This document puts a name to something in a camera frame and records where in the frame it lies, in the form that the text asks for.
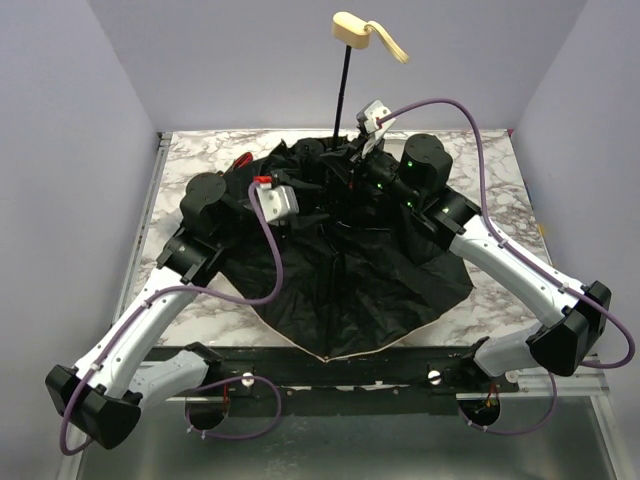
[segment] purple cable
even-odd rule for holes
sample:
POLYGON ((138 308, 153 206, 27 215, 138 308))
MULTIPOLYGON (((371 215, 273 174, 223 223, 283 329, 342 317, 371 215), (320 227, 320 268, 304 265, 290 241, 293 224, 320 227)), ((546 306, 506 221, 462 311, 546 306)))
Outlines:
POLYGON ((558 386, 556 385, 556 379, 553 378, 553 375, 550 372, 548 373, 549 373, 549 379, 551 380, 551 389, 553 390, 553 395, 551 397, 551 405, 549 406, 549 410, 547 411, 546 415, 542 417, 542 420, 540 420, 535 425, 532 425, 527 428, 523 428, 522 430, 491 430, 489 428, 485 429, 485 427, 483 427, 482 425, 478 425, 477 423, 473 423, 471 420, 469 420, 469 418, 465 415, 465 413, 462 411, 461 408, 458 408, 458 413, 462 416, 462 418, 465 419, 465 421, 467 422, 467 425, 469 425, 471 428, 475 428, 476 430, 479 430, 484 433, 491 433, 492 435, 502 435, 506 437, 512 437, 514 435, 525 435, 527 433, 535 432, 539 428, 544 427, 549 422, 558 404, 558 386))
MULTIPOLYGON (((479 172, 480 173, 480 205, 481 205, 481 208, 482 208, 482 218, 484 219, 484 223, 487 226, 487 229, 489 230, 489 232, 491 232, 491 235, 493 235, 493 237, 498 242, 502 242, 503 238, 500 236, 500 234, 493 227, 493 224, 491 223, 491 221, 489 219, 489 209, 487 207, 487 187, 486 187, 485 167, 484 167, 484 152, 482 150, 482 138, 480 137, 480 130, 478 129, 478 124, 476 123, 476 121, 474 120, 473 116, 471 115, 471 112, 469 112, 469 110, 467 110, 467 108, 464 105, 462 105, 460 102, 457 102, 456 100, 451 100, 451 99, 448 99, 448 98, 432 98, 432 99, 429 99, 429 100, 422 100, 420 102, 416 102, 416 103, 412 103, 411 105, 407 105, 406 107, 402 107, 402 108, 396 110, 395 112, 392 112, 389 115, 387 115, 385 117, 382 117, 381 119, 378 120, 378 126, 382 125, 387 120, 391 120, 392 118, 395 118, 395 117, 397 117, 399 115, 402 115, 403 113, 409 112, 409 111, 411 111, 411 110, 413 110, 415 108, 423 107, 425 105, 432 105, 432 104, 435 104, 435 103, 446 103, 446 104, 449 104, 449 105, 453 105, 454 107, 457 107, 464 114, 464 116, 467 117, 467 120, 469 120, 469 123, 471 124, 471 129, 473 130, 473 135, 476 138, 476 145, 477 145, 477 148, 478 148, 478 163, 479 163, 479 167, 480 167, 479 168, 479 171, 480 171, 479 172)), ((506 242, 504 244, 504 247, 514 257, 516 257, 522 263, 524 263, 525 265, 527 265, 528 267, 533 269, 541 277, 545 278, 546 280, 548 280, 549 282, 551 282, 553 285, 555 285, 558 288, 562 287, 562 282, 560 280, 555 278, 550 273, 547 273, 542 268, 538 267, 538 265, 536 265, 533 261, 529 260, 526 256, 524 256, 522 253, 520 253, 515 248, 513 248, 511 245, 509 245, 508 242, 506 242)), ((633 357, 634 357, 634 355, 636 353, 636 342, 633 339, 633 336, 631 335, 631 332, 627 329, 627 327, 625 327, 622 324, 622 322, 620 320, 618 320, 618 318, 613 313, 611 313, 609 310, 604 308, 602 305, 598 305, 596 302, 591 300, 589 297, 583 295, 582 292, 578 292, 577 290, 574 290, 573 288, 566 288, 565 291, 567 293, 569 293, 570 295, 572 295, 573 297, 577 298, 578 300, 583 301, 584 303, 586 303, 590 307, 592 307, 595 310, 597 310, 600 314, 602 314, 606 318, 608 318, 611 321, 611 323, 613 323, 616 326, 616 328, 618 330, 620 330, 620 333, 622 333, 622 335, 624 335, 624 338, 627 340, 627 343, 629 344, 629 350, 627 352, 627 355, 622 360, 618 360, 617 362, 613 362, 613 363, 582 362, 581 365, 585 366, 585 367, 602 368, 602 369, 619 368, 619 367, 622 367, 624 365, 627 365, 633 359, 633 357)))
POLYGON ((254 379, 254 380, 258 380, 262 383, 266 383, 271 390, 273 390, 273 393, 275 393, 276 395, 276 413, 273 416, 273 420, 271 420, 271 422, 269 422, 269 424, 264 427, 262 430, 258 430, 257 432, 253 432, 253 433, 245 433, 242 435, 225 435, 224 433, 216 433, 216 432, 210 432, 210 431, 206 431, 206 430, 198 430, 197 428, 195 428, 192 424, 191 424, 191 412, 189 412, 187 410, 187 415, 186 415, 186 419, 187 422, 189 423, 189 428, 192 430, 195 430, 196 432, 206 436, 206 437, 211 437, 211 438, 220 438, 222 440, 250 440, 252 438, 258 438, 262 435, 264 435, 267 432, 270 432, 271 430, 273 430, 275 428, 275 426, 278 424, 278 421, 280 420, 280 415, 282 414, 282 397, 280 396, 280 391, 278 390, 278 387, 276 387, 273 382, 267 378, 264 377, 259 377, 259 376, 246 376, 246 377, 231 377, 231 378, 225 378, 224 380, 220 380, 218 382, 214 382, 214 383, 210 383, 209 385, 203 385, 202 387, 198 387, 198 388, 194 388, 193 390, 190 390, 191 392, 201 392, 203 390, 208 390, 210 388, 217 388, 217 387, 222 387, 223 385, 228 385, 230 383, 233 382, 239 382, 242 380, 250 380, 250 379, 254 379))
MULTIPOLYGON (((280 252, 278 251, 278 245, 276 243, 275 238, 273 237, 273 234, 271 233, 269 224, 264 218, 264 214, 262 213, 262 208, 260 207, 260 204, 256 199, 255 192, 258 189, 259 185, 260 184, 258 182, 253 182, 251 185, 249 185, 249 201, 251 202, 253 211, 255 212, 256 217, 258 218, 258 222, 260 223, 260 226, 264 231, 265 237, 267 237, 267 242, 269 243, 269 248, 271 248, 271 253, 273 254, 273 260, 276 264, 276 284, 273 287, 273 290, 271 291, 271 293, 264 298, 247 299, 247 298, 233 297, 231 295, 217 292, 215 290, 210 290, 205 287, 185 285, 185 286, 168 287, 162 290, 158 290, 156 293, 154 293, 153 295, 151 295, 149 298, 146 299, 146 302, 148 304, 152 304, 163 295, 166 295, 168 293, 173 293, 173 292, 204 293, 212 297, 221 298, 222 300, 227 300, 229 302, 234 302, 241 305, 264 305, 272 301, 274 298, 276 298, 278 293, 280 293, 280 289, 282 288, 282 282, 284 278, 283 268, 282 268, 282 258, 280 257, 280 252)), ((124 323, 118 329, 118 331, 113 335, 113 337, 111 337, 111 340, 104 347, 100 355, 98 355, 98 357, 95 359, 95 361, 93 362, 95 365, 102 365, 102 362, 105 360, 105 358, 107 358, 107 356, 109 355, 113 347, 118 343, 120 338, 122 338, 122 335, 124 335, 127 329, 133 324, 133 322, 135 322, 135 320, 140 316, 140 314, 144 312, 146 309, 147 308, 145 308, 144 306, 139 306, 134 310, 131 316, 124 321, 124 323)), ((67 456, 76 455, 77 453, 80 453, 85 448, 87 448, 92 442, 92 440, 89 439, 79 447, 76 447, 73 449, 70 449, 67 445, 67 430, 69 427, 69 423, 71 421, 71 412, 73 412, 73 409, 76 405, 76 402, 78 401, 78 397, 80 396, 80 393, 84 389, 85 385, 87 385, 89 380, 91 380, 93 373, 94 373, 94 370, 89 370, 85 374, 85 376, 82 377, 82 379, 78 383, 78 386, 75 388, 75 390, 71 394, 71 398, 69 398, 69 403, 67 403, 67 406, 64 409, 64 414, 62 415, 62 425, 60 426, 60 436, 59 436, 60 450, 64 455, 67 455, 67 456)), ((255 377, 255 378, 271 384, 271 382, 261 377, 255 377)), ((278 407, 278 416, 279 415, 280 415, 280 407, 278 407)))

